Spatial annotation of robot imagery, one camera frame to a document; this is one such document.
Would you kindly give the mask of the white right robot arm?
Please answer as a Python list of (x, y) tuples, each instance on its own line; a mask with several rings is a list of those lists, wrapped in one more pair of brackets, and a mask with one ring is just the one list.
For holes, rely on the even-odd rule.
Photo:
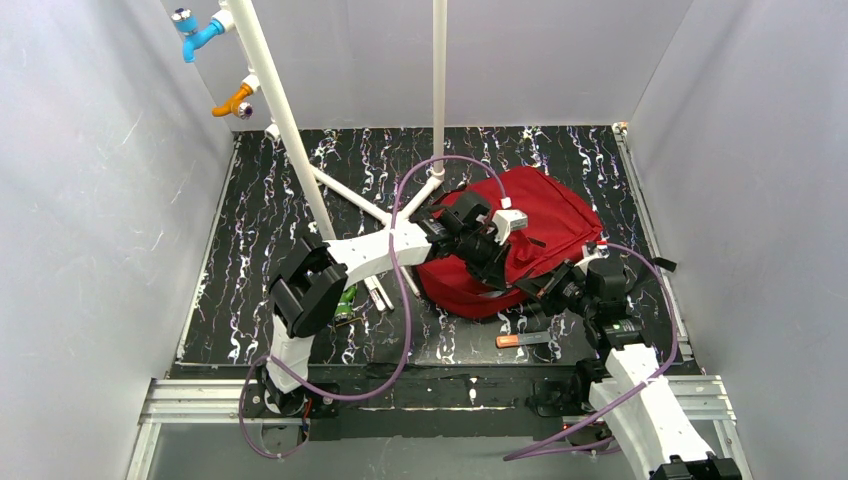
[(578, 446), (598, 454), (618, 446), (640, 479), (739, 479), (732, 458), (721, 458), (692, 426), (674, 395), (656, 352), (628, 313), (627, 274), (621, 259), (594, 257), (562, 266), (517, 287), (548, 314), (569, 310), (582, 317), (595, 359), (578, 363), (565, 392), (586, 403), (590, 415), (507, 460), (554, 453), (552, 443), (601, 421), (609, 436)]

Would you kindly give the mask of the red student backpack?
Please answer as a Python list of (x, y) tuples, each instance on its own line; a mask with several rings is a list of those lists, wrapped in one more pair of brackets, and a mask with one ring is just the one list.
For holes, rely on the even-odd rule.
[[(512, 233), (507, 244), (506, 280), (536, 277), (566, 260), (582, 259), (582, 247), (601, 237), (597, 213), (577, 193), (533, 167), (516, 167), (498, 176), (513, 206), (528, 226)], [(527, 299), (517, 288), (496, 296), (495, 289), (472, 278), (454, 255), (415, 267), (421, 290), (438, 307), (466, 319), (484, 319)]]

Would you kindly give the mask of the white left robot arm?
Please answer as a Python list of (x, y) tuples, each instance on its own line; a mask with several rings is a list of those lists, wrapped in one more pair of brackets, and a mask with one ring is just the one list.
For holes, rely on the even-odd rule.
[(278, 413), (294, 406), (308, 375), (314, 337), (329, 325), (350, 287), (394, 266), (454, 256), (474, 280), (503, 291), (508, 239), (527, 225), (524, 212), (508, 206), (495, 210), (478, 193), (465, 192), (451, 205), (434, 205), (376, 233), (333, 241), (301, 237), (268, 287), (274, 334), (269, 359), (257, 375), (266, 403)]

